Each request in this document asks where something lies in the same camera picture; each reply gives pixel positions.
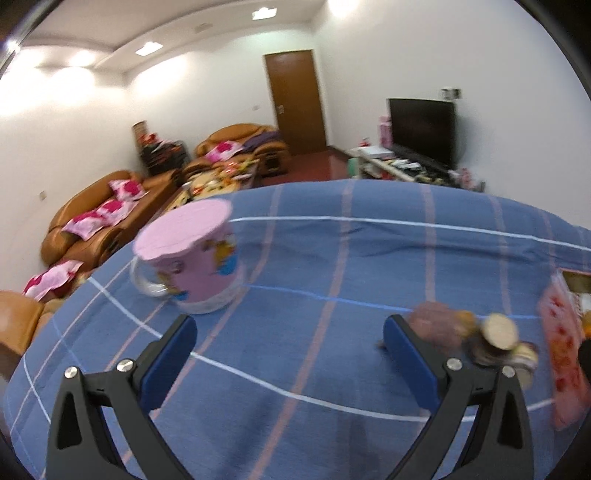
screw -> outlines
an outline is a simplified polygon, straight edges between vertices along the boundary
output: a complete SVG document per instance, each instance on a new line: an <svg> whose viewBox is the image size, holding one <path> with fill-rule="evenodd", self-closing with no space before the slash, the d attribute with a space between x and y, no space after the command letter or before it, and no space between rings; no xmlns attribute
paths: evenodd
<svg viewBox="0 0 591 480"><path fill-rule="evenodd" d="M449 358L446 363L449 370L457 372L462 369L462 361L457 358Z"/></svg>
<svg viewBox="0 0 591 480"><path fill-rule="evenodd" d="M134 367L134 361L126 358L117 364L117 370L120 372L129 372Z"/></svg>
<svg viewBox="0 0 591 480"><path fill-rule="evenodd" d="M76 367L68 367L64 372L64 377L66 378L74 378L76 375L78 375L78 369Z"/></svg>
<svg viewBox="0 0 591 480"><path fill-rule="evenodd" d="M515 376L515 368L506 365L503 367L503 375L507 378L513 378Z"/></svg>

pink cushion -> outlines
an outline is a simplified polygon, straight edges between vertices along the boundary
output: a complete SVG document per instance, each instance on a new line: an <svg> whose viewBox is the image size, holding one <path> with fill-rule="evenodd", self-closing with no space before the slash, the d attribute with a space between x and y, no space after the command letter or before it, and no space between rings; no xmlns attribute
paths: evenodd
<svg viewBox="0 0 591 480"><path fill-rule="evenodd" d="M211 163L226 161L230 160L230 158L242 151L242 149L242 144L228 140L226 142L220 143L216 148L211 150L211 152L205 155L205 158Z"/></svg>
<svg viewBox="0 0 591 480"><path fill-rule="evenodd" d="M135 180L112 180L109 182L109 187L120 202L139 200L147 194L141 183Z"/></svg>
<svg viewBox="0 0 591 480"><path fill-rule="evenodd" d="M115 226L122 220L125 220L136 205L137 202L120 202L119 200L112 199L107 200L98 207L96 213L104 217L110 226Z"/></svg>
<svg viewBox="0 0 591 480"><path fill-rule="evenodd" d="M76 260L67 260L55 265L29 280L22 293L25 297L40 301L48 292L65 285L74 278L81 266L82 262Z"/></svg>
<svg viewBox="0 0 591 480"><path fill-rule="evenodd" d="M98 214L96 210L92 210L74 217L61 230L78 235L82 240L88 241L96 232L106 226L109 226L108 220Z"/></svg>

cartoon print on mug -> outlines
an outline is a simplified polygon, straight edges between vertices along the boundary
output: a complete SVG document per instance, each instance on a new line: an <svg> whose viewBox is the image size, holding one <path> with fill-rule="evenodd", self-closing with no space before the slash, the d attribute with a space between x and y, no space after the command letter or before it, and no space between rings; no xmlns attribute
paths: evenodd
<svg viewBox="0 0 591 480"><path fill-rule="evenodd" d="M181 261L175 261L170 265L170 274L166 272L159 271L156 273L160 281L166 286L168 293L170 293L175 299L184 301L187 300L189 296L189 292L179 290L176 286L174 286L173 278L171 274L179 274L184 270L184 264Z"/></svg>
<svg viewBox="0 0 591 480"><path fill-rule="evenodd" d="M236 251L236 235L229 233L223 240L207 240L203 244L203 250L213 250L215 273L219 275L232 275L238 266L238 253Z"/></svg>

red floor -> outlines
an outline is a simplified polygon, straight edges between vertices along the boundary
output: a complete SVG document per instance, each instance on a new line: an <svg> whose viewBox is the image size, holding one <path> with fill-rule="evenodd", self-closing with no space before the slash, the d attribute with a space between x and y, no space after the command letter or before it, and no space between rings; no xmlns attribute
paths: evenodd
<svg viewBox="0 0 591 480"><path fill-rule="evenodd" d="M291 158L286 175L262 179L263 186L295 181L327 181L346 179L347 164L331 152L297 155Z"/></svg>

bed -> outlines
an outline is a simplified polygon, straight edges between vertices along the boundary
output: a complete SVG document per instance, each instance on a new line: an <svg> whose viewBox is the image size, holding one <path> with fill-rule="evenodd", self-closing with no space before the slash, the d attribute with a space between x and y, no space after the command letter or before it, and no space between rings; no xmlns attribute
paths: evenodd
<svg viewBox="0 0 591 480"><path fill-rule="evenodd" d="M375 180L236 192L232 223L248 270L229 307L196 316L193 355L155 425L196 479L383 480L426 413L375 343L384 320L425 300L515 319L541 348L525 393L544 478L577 426L551 426L537 302L556 267L589 269L590 232L545 211L444 187ZM179 312L129 280L128 245L66 301L24 355L4 397L18 457L45 477L64 370L135 358ZM468 410L438 476L470 429ZM107 409L129 471L144 478Z"/></svg>

